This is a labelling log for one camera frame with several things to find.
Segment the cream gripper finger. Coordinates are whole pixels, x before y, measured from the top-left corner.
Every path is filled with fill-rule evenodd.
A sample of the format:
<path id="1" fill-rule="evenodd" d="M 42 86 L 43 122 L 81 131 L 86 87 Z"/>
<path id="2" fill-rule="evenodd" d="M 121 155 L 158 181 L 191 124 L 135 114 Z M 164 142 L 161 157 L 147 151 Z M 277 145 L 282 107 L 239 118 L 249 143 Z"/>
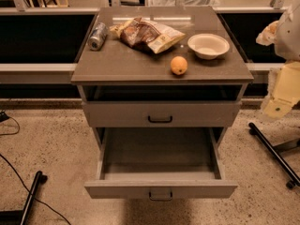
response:
<path id="1" fill-rule="evenodd" d="M 262 114 L 280 119 L 300 101 L 300 62 L 272 68 L 268 78 L 268 94 L 262 102 Z"/>
<path id="2" fill-rule="evenodd" d="M 261 33 L 256 37 L 256 42 L 263 46 L 269 46 L 276 42 L 276 31 L 278 28 L 278 21 L 269 23 Z"/>

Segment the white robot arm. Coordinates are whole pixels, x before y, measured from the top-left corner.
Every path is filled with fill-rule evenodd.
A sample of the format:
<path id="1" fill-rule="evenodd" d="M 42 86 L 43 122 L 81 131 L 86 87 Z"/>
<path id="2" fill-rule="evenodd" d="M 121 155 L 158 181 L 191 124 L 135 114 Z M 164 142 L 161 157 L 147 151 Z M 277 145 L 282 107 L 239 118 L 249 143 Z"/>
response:
<path id="1" fill-rule="evenodd" d="M 273 44 L 275 54 L 285 59 L 284 65 L 273 71 L 275 78 L 261 106 L 265 117 L 280 119 L 300 101 L 300 0 L 293 0 L 278 21 L 261 31 L 256 42 Z"/>

